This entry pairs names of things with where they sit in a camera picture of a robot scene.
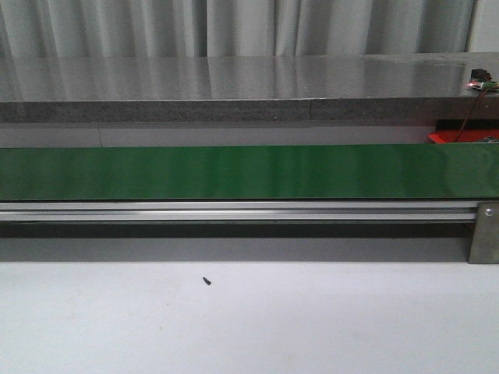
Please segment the aluminium conveyor frame rail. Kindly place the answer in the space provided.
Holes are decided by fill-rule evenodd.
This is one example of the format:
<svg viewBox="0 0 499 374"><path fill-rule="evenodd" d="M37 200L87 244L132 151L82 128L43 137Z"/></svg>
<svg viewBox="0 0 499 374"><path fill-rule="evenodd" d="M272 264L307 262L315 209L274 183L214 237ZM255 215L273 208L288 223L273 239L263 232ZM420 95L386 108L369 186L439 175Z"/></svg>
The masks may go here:
<svg viewBox="0 0 499 374"><path fill-rule="evenodd" d="M472 221L474 200L2 203L3 222Z"/></svg>

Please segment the small green circuit board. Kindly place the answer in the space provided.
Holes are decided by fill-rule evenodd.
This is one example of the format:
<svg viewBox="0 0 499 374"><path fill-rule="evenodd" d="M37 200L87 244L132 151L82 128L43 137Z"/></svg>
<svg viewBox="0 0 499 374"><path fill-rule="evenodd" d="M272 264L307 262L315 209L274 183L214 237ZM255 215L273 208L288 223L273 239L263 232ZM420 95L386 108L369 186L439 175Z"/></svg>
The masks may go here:
<svg viewBox="0 0 499 374"><path fill-rule="evenodd" d="M466 86L479 91L498 92L498 82L492 79L492 75L486 69L472 69Z"/></svg>

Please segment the green conveyor belt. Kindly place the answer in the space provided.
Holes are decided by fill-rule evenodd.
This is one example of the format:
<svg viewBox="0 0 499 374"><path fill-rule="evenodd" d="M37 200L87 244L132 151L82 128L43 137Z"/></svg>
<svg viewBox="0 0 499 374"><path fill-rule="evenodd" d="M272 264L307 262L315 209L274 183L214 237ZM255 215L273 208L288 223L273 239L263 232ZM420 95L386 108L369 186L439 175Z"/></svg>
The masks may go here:
<svg viewBox="0 0 499 374"><path fill-rule="evenodd" d="M4 201L497 196L498 148L479 143L1 152Z"/></svg>

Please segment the red plastic bin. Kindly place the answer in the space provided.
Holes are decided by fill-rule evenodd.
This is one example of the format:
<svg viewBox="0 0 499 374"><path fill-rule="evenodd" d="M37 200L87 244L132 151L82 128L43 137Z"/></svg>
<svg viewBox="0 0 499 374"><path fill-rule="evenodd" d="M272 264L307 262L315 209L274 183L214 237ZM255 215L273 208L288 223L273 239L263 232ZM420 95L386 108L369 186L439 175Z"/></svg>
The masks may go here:
<svg viewBox="0 0 499 374"><path fill-rule="evenodd" d="M468 120L461 130L462 123L461 120L439 120L428 138L437 144L498 142L498 120Z"/></svg>

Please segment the grey pleated curtain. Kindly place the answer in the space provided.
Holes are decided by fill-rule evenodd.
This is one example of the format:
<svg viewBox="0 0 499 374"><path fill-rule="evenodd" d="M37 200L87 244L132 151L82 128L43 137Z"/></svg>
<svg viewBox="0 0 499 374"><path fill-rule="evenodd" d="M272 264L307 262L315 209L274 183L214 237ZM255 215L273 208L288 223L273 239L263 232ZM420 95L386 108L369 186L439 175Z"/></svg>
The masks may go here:
<svg viewBox="0 0 499 374"><path fill-rule="evenodd" d="M463 52L474 1L4 1L1 55Z"/></svg>

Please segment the metal conveyor support bracket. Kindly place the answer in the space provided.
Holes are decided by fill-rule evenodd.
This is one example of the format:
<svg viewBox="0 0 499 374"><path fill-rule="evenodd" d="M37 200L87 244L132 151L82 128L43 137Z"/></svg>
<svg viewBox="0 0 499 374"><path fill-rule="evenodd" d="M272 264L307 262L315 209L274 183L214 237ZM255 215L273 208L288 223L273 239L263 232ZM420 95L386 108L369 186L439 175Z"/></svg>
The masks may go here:
<svg viewBox="0 0 499 374"><path fill-rule="evenodd" d="M480 203L469 252L469 264L498 264L498 202Z"/></svg>

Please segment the grey stone shelf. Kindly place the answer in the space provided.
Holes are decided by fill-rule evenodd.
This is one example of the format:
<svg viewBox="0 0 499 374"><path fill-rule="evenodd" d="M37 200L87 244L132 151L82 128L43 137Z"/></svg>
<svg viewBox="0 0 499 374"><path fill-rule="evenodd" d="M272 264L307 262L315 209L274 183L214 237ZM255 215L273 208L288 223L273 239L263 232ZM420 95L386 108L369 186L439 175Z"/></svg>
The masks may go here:
<svg viewBox="0 0 499 374"><path fill-rule="evenodd" d="M4 58L4 123L495 119L472 69L494 52L286 57Z"/></svg>

